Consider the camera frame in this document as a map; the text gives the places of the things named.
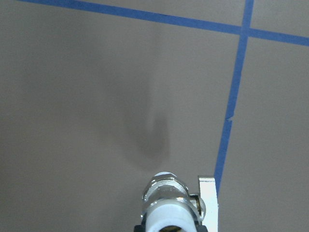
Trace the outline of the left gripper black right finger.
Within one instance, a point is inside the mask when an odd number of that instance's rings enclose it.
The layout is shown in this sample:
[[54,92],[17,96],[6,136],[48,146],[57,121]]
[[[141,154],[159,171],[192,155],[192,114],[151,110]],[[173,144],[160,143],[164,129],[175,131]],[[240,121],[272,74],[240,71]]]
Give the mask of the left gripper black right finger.
[[196,230],[197,232],[207,232],[207,227],[205,225],[197,225]]

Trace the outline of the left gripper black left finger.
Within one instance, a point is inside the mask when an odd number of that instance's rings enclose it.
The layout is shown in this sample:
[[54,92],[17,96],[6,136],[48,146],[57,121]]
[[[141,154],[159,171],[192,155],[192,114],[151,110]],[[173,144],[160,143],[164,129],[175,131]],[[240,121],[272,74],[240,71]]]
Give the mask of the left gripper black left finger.
[[146,232],[146,227],[145,225],[135,225],[134,226],[134,232]]

